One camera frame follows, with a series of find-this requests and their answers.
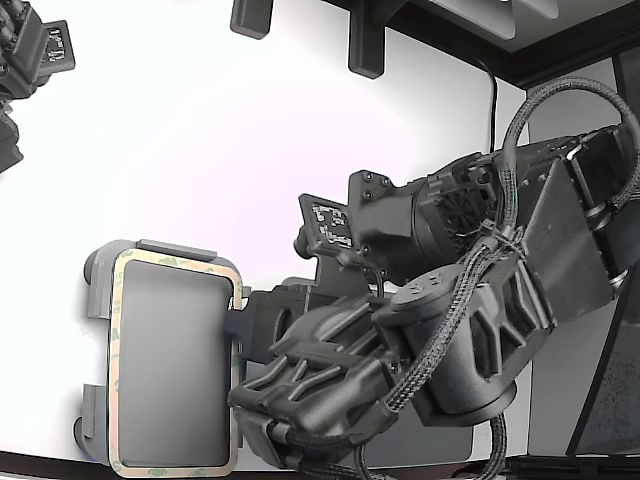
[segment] black plastic housing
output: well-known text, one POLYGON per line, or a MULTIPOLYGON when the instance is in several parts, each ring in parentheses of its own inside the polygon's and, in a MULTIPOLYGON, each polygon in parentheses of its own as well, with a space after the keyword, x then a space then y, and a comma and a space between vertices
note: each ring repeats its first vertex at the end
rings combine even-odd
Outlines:
MULTIPOLYGON (((373 318, 385 347, 413 363, 451 303, 461 265, 413 280, 373 318)), ((549 320, 518 255, 500 260, 476 289, 449 350, 413 399, 426 426, 472 426, 515 397, 514 380, 550 334, 549 320)))
POLYGON ((356 244, 404 285, 425 272, 454 263, 493 218, 499 184, 480 154, 460 158, 439 172, 396 187, 388 177, 356 172, 349 178, 349 218, 356 244))
MULTIPOLYGON (((295 452, 272 438, 267 426, 346 435, 389 391, 393 352, 384 350, 371 324, 371 314, 383 303, 371 296, 344 298, 309 311, 273 345, 276 359, 262 375, 230 392, 229 402, 254 452, 282 468, 284 458, 295 452)), ((337 462, 348 452, 315 456, 337 462)))

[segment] braided cable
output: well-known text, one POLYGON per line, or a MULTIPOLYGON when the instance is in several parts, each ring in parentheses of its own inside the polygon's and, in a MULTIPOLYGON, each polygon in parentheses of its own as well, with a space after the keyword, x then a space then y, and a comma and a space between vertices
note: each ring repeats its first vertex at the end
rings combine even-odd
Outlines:
MULTIPOLYGON (((520 138, 520 134, 522 133, 525 124, 531 117, 531 114, 542 102, 567 90, 582 90, 594 93, 604 98, 611 103, 616 110, 618 110, 622 117, 622 121, 629 127, 635 149, 636 164, 631 177, 623 187, 622 191, 611 199, 611 203, 616 208, 622 208, 622 206, 631 198, 640 183, 640 123, 638 123, 638 119, 633 114, 629 106, 616 92, 603 83, 588 78, 568 77, 555 80, 535 91, 533 95, 531 95, 522 104, 516 115, 513 117, 513 120, 509 125, 509 129, 507 130, 503 155, 496 159, 500 175, 506 176, 506 173, 503 172, 512 172, 514 178, 507 180, 509 183, 513 181, 513 188, 515 189, 516 147, 518 138, 520 138)), ((502 228, 504 228, 506 232, 509 232, 515 226, 518 212, 517 197, 505 195, 505 200, 505 218, 502 228)))

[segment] robotic arm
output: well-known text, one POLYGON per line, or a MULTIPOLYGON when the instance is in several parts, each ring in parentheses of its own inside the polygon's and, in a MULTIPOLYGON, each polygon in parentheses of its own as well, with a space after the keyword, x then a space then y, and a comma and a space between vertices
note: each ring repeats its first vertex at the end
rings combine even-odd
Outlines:
POLYGON ((0 173, 22 160, 13 100, 31 97, 53 74, 73 70, 67 22, 43 23, 22 0, 0 0, 0 173))
POLYGON ((254 339, 244 358, 267 364, 229 395, 254 453, 370 478, 364 446, 412 402, 425 426, 490 421, 481 478, 495 477, 516 376, 558 324, 613 300, 640 258, 639 152, 613 91, 563 79, 525 102, 500 152, 403 187, 357 172, 348 205, 302 195, 294 247, 318 258, 316 283, 254 292, 234 319, 254 339), (606 98, 624 123, 516 149, 533 110, 569 89, 606 98), (383 296, 385 281, 398 292, 383 296), (352 451, 356 470, 336 465, 352 451))

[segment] black robotic arm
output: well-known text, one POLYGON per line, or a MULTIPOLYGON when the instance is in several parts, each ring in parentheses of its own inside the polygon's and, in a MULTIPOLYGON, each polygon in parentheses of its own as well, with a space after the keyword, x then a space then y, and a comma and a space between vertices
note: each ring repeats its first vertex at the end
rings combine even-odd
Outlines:
POLYGON ((357 172, 348 205, 303 195, 294 246, 319 268, 299 292, 335 301, 267 336, 275 343, 260 356, 272 361, 230 392, 253 451, 279 468, 366 478, 364 445, 412 402, 425 426, 490 421, 481 478, 497 475, 516 376, 556 325, 613 300, 640 257, 629 239, 640 226, 639 152, 638 122, 613 91, 563 79, 525 102, 500 152, 399 188, 357 172), (608 99, 623 125, 516 149, 536 106, 574 88, 608 99), (400 290, 374 296, 368 284, 381 293, 384 281, 400 290), (351 451, 357 470, 335 465, 351 451))

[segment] white surface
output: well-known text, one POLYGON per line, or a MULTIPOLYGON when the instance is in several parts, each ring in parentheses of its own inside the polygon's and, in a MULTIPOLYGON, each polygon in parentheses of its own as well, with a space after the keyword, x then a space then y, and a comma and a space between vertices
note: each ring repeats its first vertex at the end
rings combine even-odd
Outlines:
MULTIPOLYGON (((402 184, 486 148, 483 72, 389 32, 370 81, 346 68, 345 11, 277 0, 257 42, 231 33, 231 4, 34 2, 69 21, 78 67, 14 104, 25 160, 0 177, 0 450, 83 458, 82 385, 106 378, 107 323, 85 316, 94 249, 214 249, 271 288, 314 272, 291 247, 300 193, 346 201, 358 169, 402 184)), ((500 87, 502 139, 525 94, 500 87)))

